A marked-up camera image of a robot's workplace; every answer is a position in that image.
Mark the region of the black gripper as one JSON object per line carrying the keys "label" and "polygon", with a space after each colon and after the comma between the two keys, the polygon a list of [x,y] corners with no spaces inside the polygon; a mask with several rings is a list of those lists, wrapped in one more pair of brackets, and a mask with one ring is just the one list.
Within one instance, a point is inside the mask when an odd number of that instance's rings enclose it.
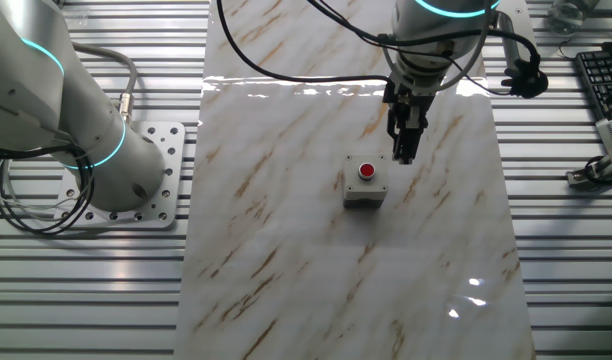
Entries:
{"label": "black gripper", "polygon": [[393,140],[394,161],[410,165],[416,158],[421,137],[428,127],[427,112],[434,98],[434,95],[415,95],[402,81],[390,76],[384,91],[384,103],[388,105],[387,133]]}

